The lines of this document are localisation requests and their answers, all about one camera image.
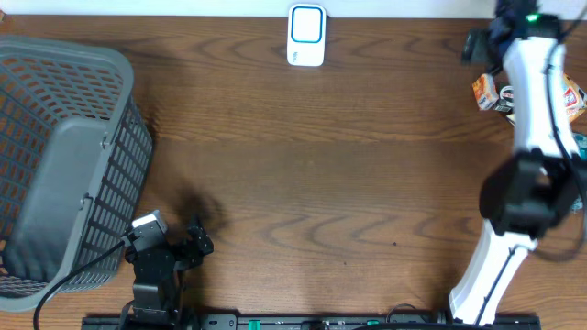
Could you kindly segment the small orange packet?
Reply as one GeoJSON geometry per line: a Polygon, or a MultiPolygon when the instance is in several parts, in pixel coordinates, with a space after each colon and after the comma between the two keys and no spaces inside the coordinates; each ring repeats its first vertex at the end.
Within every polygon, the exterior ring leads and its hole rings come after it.
{"type": "Polygon", "coordinates": [[[499,96],[491,74],[482,74],[471,86],[480,111],[490,110],[497,103],[499,96]]]}

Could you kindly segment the green round-label box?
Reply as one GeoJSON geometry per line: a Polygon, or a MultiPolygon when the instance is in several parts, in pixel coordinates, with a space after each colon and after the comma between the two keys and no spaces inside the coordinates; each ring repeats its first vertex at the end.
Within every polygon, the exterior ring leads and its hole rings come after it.
{"type": "Polygon", "coordinates": [[[498,100],[493,105],[493,110],[510,114],[514,110],[514,92],[509,84],[499,84],[497,88],[498,100]]]}

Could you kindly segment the yellow snack bag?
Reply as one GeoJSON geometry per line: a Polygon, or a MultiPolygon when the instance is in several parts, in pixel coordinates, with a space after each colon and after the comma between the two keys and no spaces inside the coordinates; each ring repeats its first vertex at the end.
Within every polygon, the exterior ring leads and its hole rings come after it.
{"type": "MultiPolygon", "coordinates": [[[[586,111],[586,93],[566,73],[563,74],[562,87],[567,117],[571,123],[586,111]]],[[[515,123],[514,110],[512,113],[507,114],[505,118],[513,125],[515,123]]]]}

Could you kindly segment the teal mouthwash bottle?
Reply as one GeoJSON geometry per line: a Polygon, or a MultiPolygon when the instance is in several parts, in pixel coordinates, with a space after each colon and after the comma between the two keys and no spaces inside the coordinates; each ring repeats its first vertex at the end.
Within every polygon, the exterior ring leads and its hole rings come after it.
{"type": "MultiPolygon", "coordinates": [[[[587,160],[587,137],[581,133],[573,133],[574,140],[579,148],[580,156],[582,160],[587,160]]],[[[577,214],[583,208],[581,198],[578,198],[573,204],[571,210],[574,214],[577,214]]]]}

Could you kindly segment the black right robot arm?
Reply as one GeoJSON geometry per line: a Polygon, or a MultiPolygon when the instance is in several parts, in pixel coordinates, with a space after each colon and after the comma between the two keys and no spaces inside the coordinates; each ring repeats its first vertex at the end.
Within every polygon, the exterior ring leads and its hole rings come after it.
{"type": "Polygon", "coordinates": [[[449,295],[450,327],[489,329],[510,281],[526,257],[550,262],[577,257],[586,239],[558,255],[540,251],[539,240],[558,226],[576,200],[586,199],[586,161],[568,119],[563,77],[565,41],[581,23],[564,27],[535,1],[499,1],[486,29],[473,29],[465,62],[505,72],[513,88],[512,156],[482,185],[480,240],[470,264],[449,295]]]}

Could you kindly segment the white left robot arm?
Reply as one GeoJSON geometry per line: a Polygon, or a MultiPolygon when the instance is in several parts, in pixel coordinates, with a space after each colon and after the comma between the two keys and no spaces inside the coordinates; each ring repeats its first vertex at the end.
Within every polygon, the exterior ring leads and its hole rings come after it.
{"type": "Polygon", "coordinates": [[[191,308],[183,307],[184,273],[200,266],[214,244],[198,216],[187,225],[188,237],[171,243],[168,227],[156,210],[131,223],[123,235],[125,260],[133,266],[133,300],[119,316],[119,329],[198,329],[191,308]]]}

